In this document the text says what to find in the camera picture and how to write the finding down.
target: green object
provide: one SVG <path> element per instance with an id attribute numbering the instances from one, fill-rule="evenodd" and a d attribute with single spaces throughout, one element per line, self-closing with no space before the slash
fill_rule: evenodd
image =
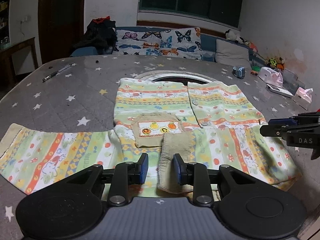
<path id="1" fill-rule="evenodd" d="M 258 67 L 258 66 L 252 66 L 251 69 L 254 70 L 254 71 L 259 72 L 261 68 Z"/>

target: yellow star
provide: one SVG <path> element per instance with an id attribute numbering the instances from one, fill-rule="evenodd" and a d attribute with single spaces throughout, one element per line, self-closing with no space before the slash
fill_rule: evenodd
<path id="1" fill-rule="evenodd" d="M 106 93 L 108 93 L 108 92 L 107 92 L 105 89 L 101 89 L 101 90 L 99 91 L 99 93 L 103 95 L 103 94 L 106 94 Z"/>

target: metal screw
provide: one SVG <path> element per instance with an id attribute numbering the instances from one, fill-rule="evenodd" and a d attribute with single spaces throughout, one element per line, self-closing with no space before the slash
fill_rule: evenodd
<path id="1" fill-rule="evenodd" d="M 210 198 L 207 195 L 201 195 L 201 196 L 197 197 L 196 200 L 201 204 L 208 204 L 212 201 L 212 198 Z"/>
<path id="2" fill-rule="evenodd" d="M 120 195 L 115 195 L 109 198 L 110 202 L 113 204 L 121 204 L 125 201 L 125 198 Z"/>

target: pink butterfly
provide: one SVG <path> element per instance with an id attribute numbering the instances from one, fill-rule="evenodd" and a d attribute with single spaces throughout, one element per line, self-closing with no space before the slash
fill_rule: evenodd
<path id="1" fill-rule="evenodd" d="M 124 36 L 122 37 L 122 39 L 123 39 L 123 40 L 130 39 L 130 40 L 138 41 L 137 36 L 138 36 L 137 33 L 127 32 L 127 33 L 124 34 Z"/>

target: door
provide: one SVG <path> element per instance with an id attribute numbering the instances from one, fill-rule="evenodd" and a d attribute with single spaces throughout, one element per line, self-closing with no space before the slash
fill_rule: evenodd
<path id="1" fill-rule="evenodd" d="M 38 28 L 42 63 L 69 57 L 83 36 L 84 0 L 39 0 Z"/>

